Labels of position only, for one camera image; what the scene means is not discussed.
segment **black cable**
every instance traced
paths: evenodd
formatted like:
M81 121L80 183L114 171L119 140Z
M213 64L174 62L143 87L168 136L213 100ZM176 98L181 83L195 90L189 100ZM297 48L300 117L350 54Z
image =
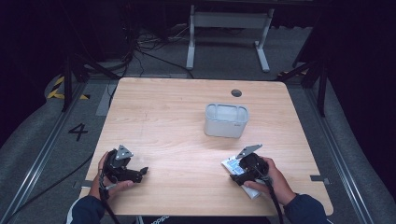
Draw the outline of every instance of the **black cable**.
M134 57L135 57L135 58L137 59L137 61L139 62L140 69L142 70L142 71L140 72L140 74L139 74L139 77L142 77L143 73L145 73L145 69L143 68L142 61L140 61L140 59L139 59L138 57L136 57L136 55L134 55Z
M280 210L279 202L277 201L277 197L275 195L274 187L272 186L271 181L269 179L264 180L264 183L268 187L268 189L270 190L271 199L274 202L274 205L275 205L275 208L276 208L276 211L277 211L277 215L279 217L279 223L283 224L282 211Z
M88 157L87 160L85 160L78 168L76 168L74 171L72 171L71 173L69 173L68 175L62 177L60 180L56 181L54 184L52 184L51 186L49 186L48 188L44 189L43 191L41 191L40 193L38 193L35 197L31 198L29 201L27 201L26 203L24 203L21 207L19 207L6 221L5 223L8 223L12 218L15 217L15 215L17 215L23 208L25 208L27 205L29 205L30 203L34 202L36 199L38 199L40 196L42 196L43 194L47 193L50 189L53 189L55 186L57 186L58 184L60 184L61 182L63 182L64 180L66 180L67 177L69 177L70 175L72 175L73 173L75 173L77 170L79 170L82 166L84 166L90 159L92 159L93 157L93 153L91 154L91 156Z
M261 180L264 181L265 185L270 190L271 199L273 200L273 203L274 203L276 211L277 211L277 215L279 217L279 223L283 224L282 211L280 210L279 201L277 200L277 197L276 197L275 191L274 191L274 187L272 186L272 183L271 183L271 177L268 175L264 175L262 172L260 172L260 170L256 166L254 166L254 169L260 174Z
M120 78L125 77L126 71L128 70L128 68L129 68L129 64L127 63L127 64L125 64L125 69L122 72L122 75ZM114 93L116 93L117 86L116 86L116 88L114 88L114 90L111 94L110 94L110 92L108 92L108 86L109 86L109 84L107 85L107 94L110 96L110 99L108 100L108 108L110 108L111 102L113 101Z
M178 64L176 64L176 63L170 63L170 62L168 62L168 61L166 61L166 60L164 60L164 59L161 59L161 58L158 58L158 57L156 57L156 56L154 56L154 55L148 54L148 53L146 53L146 52L144 52L144 51L142 51L142 50L140 50L140 49L137 49L137 51L139 51L139 52L142 53L142 54L146 54L146 55L148 55L148 56L151 57L151 58L154 58L154 59L160 60L160 61L162 61L162 62L169 63L169 64L172 64L172 65L174 65L174 66L176 66L176 67L179 67L179 68L185 70L185 71L190 75L190 77L191 77L192 79L195 79L195 77L192 75L192 73L190 72L190 70L188 70L187 68L185 68L185 67L183 67L183 66L181 66L181 65L178 65Z
M121 62L119 64L113 65L113 66L109 66L109 67L105 67L105 69L107 69L108 71L115 71L118 69L121 69L122 67L124 67L127 63L130 63L132 59L127 60L125 62ZM87 70L87 72L92 73L92 74L97 74L97 73L101 73L98 70L94 69L94 68L85 68Z
M166 40L160 39L158 37L156 37L155 35L153 35L152 33L141 33L139 35L139 37L137 38L139 41L138 43L140 45L147 45L147 44L151 44L151 47L143 47L143 46L139 46L141 48L141 50L144 51L150 51L150 50L157 50L157 49L161 49L169 44L173 44L176 43L177 41L180 41L181 39L183 39L183 36L186 34L186 31L188 31L188 29L190 28L190 26L187 26L186 28L182 29L181 31L173 31L175 34L171 34L167 37Z
M113 219L115 224L120 224L119 220L117 219L116 215L114 214L113 210L111 209L110 205L107 203L107 199L109 198L108 189L104 184L105 179L105 172L102 169L102 172L99 176L99 194L100 194L100 201L103 207L107 210L108 214L110 215L111 219Z

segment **gray carpet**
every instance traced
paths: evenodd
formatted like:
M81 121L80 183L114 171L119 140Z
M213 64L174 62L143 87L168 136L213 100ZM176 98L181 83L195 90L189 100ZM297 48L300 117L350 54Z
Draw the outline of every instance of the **gray carpet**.
M272 80L279 72L292 69L291 64L310 29L270 30L264 45L271 69L268 74L262 72L252 45L258 32L245 30L237 35L230 35L227 32L203 30L198 33L195 64L191 71L195 78ZM188 41L181 39L160 49L147 51L147 53L185 66L187 49ZM135 58L126 74L127 77L143 78L160 75L160 77L184 78L188 76L188 73L180 67L158 61L139 52L135 52L134 55ZM49 83L44 94L48 94L55 79L56 77ZM325 136L315 119L316 111L309 106L305 90L297 85L299 79L299 77L294 77L289 80L287 82L288 89L320 173L331 181L331 184L326 186L334 207L334 213L329 216L329 220L333 223L360 223L334 166ZM116 84L116 81L99 78L92 78L88 82L84 93L89 94L91 98L77 101L56 140L44 170L30 193L30 197L70 173L94 151L106 119L109 95ZM325 103L326 120L356 180L361 197L366 202L374 223L396 223L395 203L362 154L330 83ZM63 100L48 99L47 103L32 114L0 149L2 170L0 214L6 212L8 205L17 193L26 173L35 161L35 157L45 144L56 119L61 116L62 106ZM88 133L84 133L77 141L77 135L68 133L68 131L80 123L85 124L84 130ZM88 164L26 206L18 213L14 223L61 223L69 206L79 195L79 190L73 189L72 186L76 181L83 181L87 170ZM272 223L277 223L276 217L270 217L270 219ZM131 223L132 220L133 217L120 218L121 223ZM111 223L111 219L105 217L103 223Z

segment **yellow tape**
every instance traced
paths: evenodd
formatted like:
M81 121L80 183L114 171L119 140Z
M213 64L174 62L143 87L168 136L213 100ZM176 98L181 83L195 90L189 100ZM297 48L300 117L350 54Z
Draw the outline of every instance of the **yellow tape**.
M47 98L57 98L57 99L64 99L64 94L62 93L57 93L59 87L62 85L64 82L64 75L60 74L59 78L56 80L55 84L52 87L52 91L49 93ZM79 99L81 100L89 100L91 98L90 95L88 94L82 94Z

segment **printed number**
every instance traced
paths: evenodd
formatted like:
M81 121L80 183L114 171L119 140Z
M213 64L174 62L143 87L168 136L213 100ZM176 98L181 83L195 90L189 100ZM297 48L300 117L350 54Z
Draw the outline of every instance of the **printed number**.
M78 133L77 141L79 141L79 138L81 137L81 135L83 133L87 133L88 132L88 131L84 131L84 128L85 128L85 124L80 123L76 128L71 129L69 131L69 133Z

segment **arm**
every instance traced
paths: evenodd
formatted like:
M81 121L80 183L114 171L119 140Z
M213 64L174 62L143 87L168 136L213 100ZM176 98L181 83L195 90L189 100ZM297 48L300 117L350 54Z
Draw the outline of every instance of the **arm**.
M274 161L269 158L262 158L268 163L268 175L273 179L275 195L279 203L284 206L285 215L291 223L328 223L323 205L319 201L308 195L295 194L285 176L276 168ZM269 189L263 184L246 181L244 185L269 195Z
M99 224L100 219L102 219L105 214L105 208L102 205L100 200L99 193L99 176L103 170L103 164L105 163L107 157L107 152L99 161L98 164L98 174L95 179L92 181L90 193L78 199L73 203L70 207L69 212L67 214L66 222L67 224ZM111 182L105 177L104 183L106 186L109 186ZM121 181L117 183L117 186L110 189L108 194L110 196L109 200L114 198L114 195L117 192L130 188L134 184L133 181Z
M283 206L286 217L291 223L329 223L323 205L309 195L297 195Z

